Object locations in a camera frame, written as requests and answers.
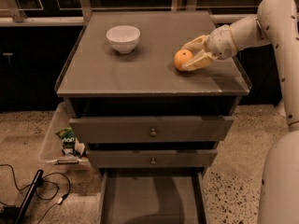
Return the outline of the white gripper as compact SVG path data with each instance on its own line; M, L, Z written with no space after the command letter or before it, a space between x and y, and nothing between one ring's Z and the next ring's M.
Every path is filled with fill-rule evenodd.
M181 65L182 71L201 69L211 65L217 59L226 60L237 54L229 25L218 27L209 36L200 35L181 48L186 58L186 62Z

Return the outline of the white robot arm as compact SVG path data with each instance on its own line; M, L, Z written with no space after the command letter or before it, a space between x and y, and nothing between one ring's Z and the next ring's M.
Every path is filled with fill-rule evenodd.
M194 54L181 66L193 71L240 50L270 44L289 132L270 148L263 167L258 224L299 224L299 34L294 0L263 0L255 15L200 35L184 48Z

